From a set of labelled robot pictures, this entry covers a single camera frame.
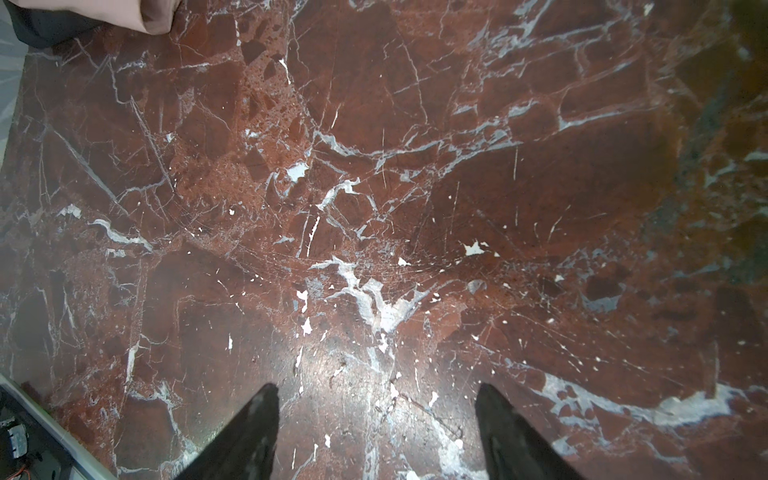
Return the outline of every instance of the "white strip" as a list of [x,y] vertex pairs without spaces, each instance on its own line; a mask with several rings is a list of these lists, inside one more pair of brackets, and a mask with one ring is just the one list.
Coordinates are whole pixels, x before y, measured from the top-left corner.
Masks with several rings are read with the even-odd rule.
[[123,243],[125,245],[136,243],[138,245],[144,246],[148,252],[152,251],[152,246],[144,239],[144,237],[139,235],[138,237],[128,238],[122,233],[112,230],[112,222],[109,220],[102,220],[101,218],[97,218],[96,220],[90,222],[89,225],[101,225],[104,227],[104,229],[107,231],[107,237],[109,237],[109,239],[113,242]]

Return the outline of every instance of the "white speck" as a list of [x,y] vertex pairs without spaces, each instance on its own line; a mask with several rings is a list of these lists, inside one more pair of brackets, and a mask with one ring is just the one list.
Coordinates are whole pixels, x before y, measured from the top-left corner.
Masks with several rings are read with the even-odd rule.
[[480,243],[477,240],[475,240],[475,242],[471,246],[464,245],[464,250],[466,250],[466,253],[465,253],[466,257],[469,257],[470,255],[480,255],[481,253],[485,253],[485,250],[480,248]]
[[387,347],[386,336],[382,333],[382,343],[381,345],[379,345],[379,350],[381,350],[382,353],[386,353],[386,347]]
[[306,319],[306,322],[301,326],[301,329],[304,330],[304,336],[309,335],[312,333],[312,326],[310,325],[310,319]]
[[115,250],[114,248],[107,248],[106,256],[112,255],[113,258],[120,257],[125,258],[125,250]]
[[304,174],[307,170],[310,168],[306,166],[306,163],[299,162],[295,165],[293,165],[291,168],[286,170],[286,173],[288,173],[288,176],[290,177],[291,181],[296,183],[299,181],[300,178],[304,177]]
[[301,307],[301,313],[306,312],[306,305],[309,300],[310,294],[307,290],[304,290],[303,292],[300,292],[299,290],[296,291],[296,296],[299,297],[299,300],[304,300],[304,306]]
[[61,217],[66,217],[66,216],[67,216],[67,214],[70,214],[70,215],[72,215],[72,216],[73,216],[73,217],[75,217],[75,218],[80,218],[80,216],[82,215],[82,213],[83,213],[83,210],[80,210],[79,208],[77,208],[77,207],[76,207],[75,205],[73,205],[73,204],[69,204],[68,206],[66,206],[66,207],[62,208],[62,209],[61,209],[61,210],[58,212],[58,214],[59,214]]
[[299,355],[296,356],[296,368],[299,368],[299,365],[301,365],[301,356],[304,354],[304,347],[302,346],[299,349]]

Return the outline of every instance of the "marble tile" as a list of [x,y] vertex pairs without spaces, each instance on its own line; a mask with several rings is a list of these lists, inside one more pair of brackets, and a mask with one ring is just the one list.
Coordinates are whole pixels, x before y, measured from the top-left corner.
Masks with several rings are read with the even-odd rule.
[[273,478],[483,478],[480,382],[587,478],[758,478],[761,5],[190,0],[33,51],[0,366],[121,478],[266,382]]

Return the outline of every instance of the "cable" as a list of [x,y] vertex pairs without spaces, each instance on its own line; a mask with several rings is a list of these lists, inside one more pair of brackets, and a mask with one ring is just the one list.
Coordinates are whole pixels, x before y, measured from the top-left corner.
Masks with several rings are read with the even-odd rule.
[[27,466],[22,465],[22,467],[16,472],[15,474],[11,475],[10,477],[7,477],[5,480],[11,480],[11,478],[16,478],[17,476],[21,475],[24,470],[26,470]]

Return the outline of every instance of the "pink fabric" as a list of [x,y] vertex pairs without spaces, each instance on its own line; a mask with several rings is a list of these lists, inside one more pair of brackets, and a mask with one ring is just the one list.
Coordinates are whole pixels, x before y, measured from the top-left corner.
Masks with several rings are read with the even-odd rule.
[[151,35],[170,31],[181,0],[11,0],[23,8],[70,10]]

